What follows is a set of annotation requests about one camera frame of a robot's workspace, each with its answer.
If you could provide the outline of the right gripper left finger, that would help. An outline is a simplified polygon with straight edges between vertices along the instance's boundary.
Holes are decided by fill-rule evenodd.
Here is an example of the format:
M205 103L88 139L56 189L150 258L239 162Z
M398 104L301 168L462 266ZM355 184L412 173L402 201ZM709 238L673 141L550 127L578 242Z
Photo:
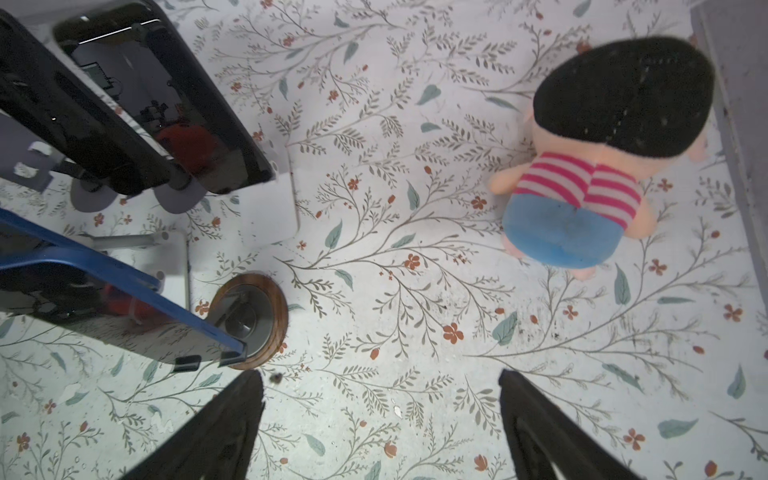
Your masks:
M244 479L265 408L263 379L241 373L125 479Z

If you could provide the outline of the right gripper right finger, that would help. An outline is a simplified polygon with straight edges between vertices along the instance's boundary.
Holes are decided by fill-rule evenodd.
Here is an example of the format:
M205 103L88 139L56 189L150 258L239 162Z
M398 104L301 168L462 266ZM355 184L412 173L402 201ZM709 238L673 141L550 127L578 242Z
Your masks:
M499 406L519 479L636 479L517 371L499 377Z

